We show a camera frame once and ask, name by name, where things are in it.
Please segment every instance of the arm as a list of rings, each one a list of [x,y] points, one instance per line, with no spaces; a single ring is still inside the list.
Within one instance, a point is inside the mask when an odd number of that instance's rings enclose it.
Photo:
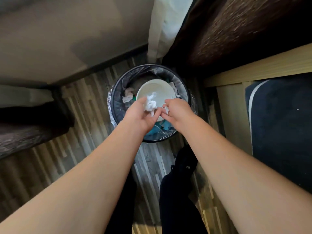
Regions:
[[[232,145],[181,99],[166,101],[239,233],[310,233],[312,196]]]
[[[0,224],[0,233],[104,233],[144,135],[161,111],[146,116],[140,99],[87,158]]]

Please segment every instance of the leg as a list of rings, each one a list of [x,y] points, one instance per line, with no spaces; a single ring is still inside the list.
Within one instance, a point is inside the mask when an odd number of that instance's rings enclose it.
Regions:
[[[163,234],[207,234],[199,211],[188,198],[188,194],[192,189],[190,175],[193,173],[196,165],[194,166],[194,163],[190,163],[187,159],[178,160],[178,157],[173,170],[163,178],[160,185],[159,209]],[[189,167],[193,167],[191,172],[185,172],[181,169],[185,167],[185,163],[190,164]]]
[[[136,188],[137,185],[130,170],[105,234],[132,233]]]

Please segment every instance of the left hand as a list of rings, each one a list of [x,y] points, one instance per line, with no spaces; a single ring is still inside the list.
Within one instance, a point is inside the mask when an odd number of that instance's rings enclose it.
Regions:
[[[144,135],[153,128],[162,112],[161,108],[158,108],[152,117],[150,112],[144,111],[143,104],[145,102],[146,97],[142,97],[135,101],[131,107],[128,108],[123,119],[123,121],[127,121],[128,123],[136,124],[136,126],[140,128],[140,131],[142,131]]]

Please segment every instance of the laminate floor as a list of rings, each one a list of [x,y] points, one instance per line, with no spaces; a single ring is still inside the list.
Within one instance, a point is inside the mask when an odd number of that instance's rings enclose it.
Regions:
[[[108,91],[126,70],[144,63],[146,54],[140,54],[62,87],[63,98],[75,116],[75,126],[65,135],[0,160],[0,220],[64,175],[108,137],[113,130],[107,109]],[[170,172],[184,144],[184,138],[178,134],[167,141],[140,146],[132,166],[138,184],[132,233],[162,233],[160,182]],[[193,185],[190,198],[208,232],[232,233],[231,221],[200,165]]]

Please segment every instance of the foot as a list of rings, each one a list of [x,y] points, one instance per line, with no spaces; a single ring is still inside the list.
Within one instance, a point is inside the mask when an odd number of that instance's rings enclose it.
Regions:
[[[177,154],[174,165],[171,170],[177,175],[190,178],[197,166],[197,158],[189,145],[184,146]]]

